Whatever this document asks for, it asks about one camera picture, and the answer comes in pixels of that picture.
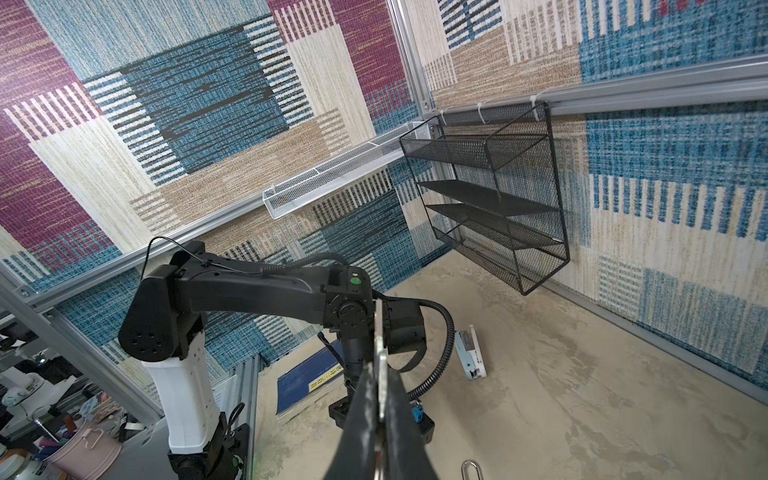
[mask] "black mesh shelf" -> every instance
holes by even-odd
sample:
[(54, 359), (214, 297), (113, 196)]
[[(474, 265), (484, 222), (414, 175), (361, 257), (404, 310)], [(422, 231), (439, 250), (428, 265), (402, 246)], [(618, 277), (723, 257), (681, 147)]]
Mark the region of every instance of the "black mesh shelf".
[(498, 254), (490, 254), (482, 245), (470, 239), (456, 238), (458, 237), (458, 230), (453, 230), (451, 233), (443, 233), (433, 227), (432, 231), (438, 240), (441, 240), (453, 250), (477, 263), (517, 291), (521, 290), (520, 279), (514, 273), (517, 270), (514, 260), (499, 256)]
[(526, 200), (525, 198), (505, 192), (497, 192), (491, 188), (462, 180), (436, 180), (418, 183), (424, 188), (434, 190), (439, 194), (502, 215), (503, 217), (558, 211), (556, 207), (549, 207), (539, 202)]
[[(523, 295), (571, 259), (551, 135), (545, 104), (515, 104), (443, 112), (400, 137), (435, 237)], [(435, 204), (435, 193), (461, 203)]]
[(509, 250), (551, 247), (562, 243), (521, 223), (489, 214), (467, 204), (427, 205), (456, 223), (480, 233)]
[(435, 140), (403, 138), (402, 150), (409, 157), (497, 170), (546, 138), (546, 134), (499, 134), (490, 138), (446, 135)]

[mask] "patterned wall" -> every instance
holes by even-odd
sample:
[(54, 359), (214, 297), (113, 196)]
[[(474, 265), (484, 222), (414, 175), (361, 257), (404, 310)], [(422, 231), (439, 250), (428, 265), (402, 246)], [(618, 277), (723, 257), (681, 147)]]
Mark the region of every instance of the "patterned wall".
[[(45, 290), (415, 116), (385, 0), (0, 0), (0, 259)], [(442, 252), (401, 169), (281, 221), (257, 210), (208, 235), (210, 251), (334, 249), (394, 285)], [(151, 388), (114, 341), (138, 280), (59, 308)], [(311, 333), (211, 325), (214, 376)]]
[[(441, 108), (766, 52), (760, 0), (406, 0)], [(766, 102), (555, 118), (555, 279), (768, 389)]]

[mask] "metal hook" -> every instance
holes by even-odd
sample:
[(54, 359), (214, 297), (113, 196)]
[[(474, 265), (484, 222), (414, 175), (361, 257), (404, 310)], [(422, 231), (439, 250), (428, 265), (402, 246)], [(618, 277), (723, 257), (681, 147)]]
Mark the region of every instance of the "metal hook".
[(470, 466), (475, 467), (475, 471), (478, 473), (478, 480), (483, 480), (480, 464), (474, 460), (465, 460), (464, 463), (462, 463), (462, 480), (467, 480), (467, 478), (469, 478), (467, 474)]

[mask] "beige floor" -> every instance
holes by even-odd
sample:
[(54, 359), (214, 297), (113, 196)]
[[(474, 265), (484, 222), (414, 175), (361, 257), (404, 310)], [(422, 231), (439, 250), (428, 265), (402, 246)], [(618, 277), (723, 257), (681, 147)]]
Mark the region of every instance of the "beige floor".
[[(768, 478), (768, 407), (540, 288), (523, 297), (451, 252), (393, 291), (435, 300), (478, 330), (488, 378), (468, 382), (454, 354), (423, 397), (427, 452), (442, 480), (467, 458), (486, 480)], [(425, 378), (444, 343), (426, 318)], [(262, 372), (254, 478), (322, 478), (341, 431), (327, 408), (341, 389), (278, 425), (277, 376), (318, 343)]]

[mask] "blue book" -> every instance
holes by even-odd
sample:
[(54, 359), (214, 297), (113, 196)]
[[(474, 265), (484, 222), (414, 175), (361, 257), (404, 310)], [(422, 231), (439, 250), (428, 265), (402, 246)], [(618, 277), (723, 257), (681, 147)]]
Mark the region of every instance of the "blue book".
[[(331, 346), (343, 359), (339, 340), (332, 342)], [(323, 347), (277, 379), (277, 413), (285, 412), (342, 374), (341, 365), (333, 358), (333, 354)]]

